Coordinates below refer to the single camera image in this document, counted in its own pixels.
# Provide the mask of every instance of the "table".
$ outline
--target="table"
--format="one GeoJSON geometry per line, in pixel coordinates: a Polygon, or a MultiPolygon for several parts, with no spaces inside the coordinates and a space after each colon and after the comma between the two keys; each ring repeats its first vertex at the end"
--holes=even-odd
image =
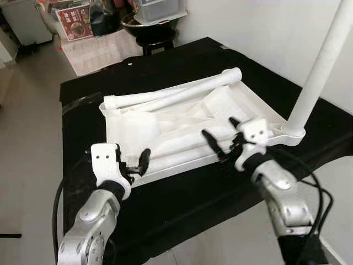
{"type": "MultiPolygon", "coordinates": [[[[128,60],[107,70],[61,84],[60,100],[94,94],[87,104],[63,115],[64,230],[95,188],[90,164],[80,158],[91,144],[105,141],[101,96],[154,91],[239,67],[242,81],[284,118],[301,88],[246,56],[204,38],[152,57],[128,60]]],[[[296,147],[283,146],[313,168],[352,154],[353,119],[320,99],[306,125],[307,135],[296,147]]],[[[298,179],[306,174],[277,157],[298,179]]],[[[142,264],[171,247],[252,207],[261,201],[249,176],[232,163],[215,163],[134,188],[122,204],[111,238],[120,264],[142,264]]],[[[111,250],[106,248],[107,260],[111,250]]]]}

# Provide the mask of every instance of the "poster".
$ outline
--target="poster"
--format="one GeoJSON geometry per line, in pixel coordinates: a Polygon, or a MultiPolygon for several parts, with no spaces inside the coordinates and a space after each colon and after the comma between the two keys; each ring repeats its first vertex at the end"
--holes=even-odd
{"type": "Polygon", "coordinates": [[[56,11],[69,41],[93,36],[89,22],[89,5],[56,11]]]}

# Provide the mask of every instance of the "tiled floor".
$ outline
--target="tiled floor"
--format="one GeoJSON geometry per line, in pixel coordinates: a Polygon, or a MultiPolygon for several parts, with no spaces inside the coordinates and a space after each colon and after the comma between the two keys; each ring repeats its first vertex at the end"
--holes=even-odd
{"type": "MultiPolygon", "coordinates": [[[[75,78],[57,43],[22,59],[0,110],[0,264],[54,264],[52,202],[62,178],[60,83],[75,78]]],[[[150,259],[147,265],[282,264],[264,204],[150,259]]]]}

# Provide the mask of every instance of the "clear plastic box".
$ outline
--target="clear plastic box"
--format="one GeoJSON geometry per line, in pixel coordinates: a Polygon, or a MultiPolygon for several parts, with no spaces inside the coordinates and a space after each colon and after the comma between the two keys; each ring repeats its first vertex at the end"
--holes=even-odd
{"type": "Polygon", "coordinates": [[[133,0],[134,19],[150,26],[187,15],[185,0],[133,0]]]}

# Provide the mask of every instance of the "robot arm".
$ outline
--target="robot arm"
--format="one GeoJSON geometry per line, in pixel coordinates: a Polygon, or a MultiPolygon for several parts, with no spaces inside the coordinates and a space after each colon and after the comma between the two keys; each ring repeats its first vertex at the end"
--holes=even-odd
{"type": "Polygon", "coordinates": [[[59,265],[102,264],[106,243],[116,226],[120,203],[131,193],[134,178],[130,174],[146,172],[150,153],[149,149],[144,150],[137,167],[126,167],[120,160],[118,145],[92,145],[97,190],[78,211],[74,225],[65,234],[58,250],[59,265]]]}
{"type": "MultiPolygon", "coordinates": [[[[235,168],[251,176],[268,206],[286,264],[297,264],[307,243],[306,236],[313,227],[308,206],[298,193],[297,179],[266,153],[271,131],[264,118],[258,116],[243,123],[233,118],[229,120],[238,131],[229,154],[220,149],[217,140],[207,131],[202,131],[202,134],[221,161],[235,158],[235,168]]],[[[311,247],[315,248],[315,255],[319,256],[316,259],[324,260],[321,264],[326,264],[317,234],[313,236],[312,242],[315,246],[311,247]]]]}

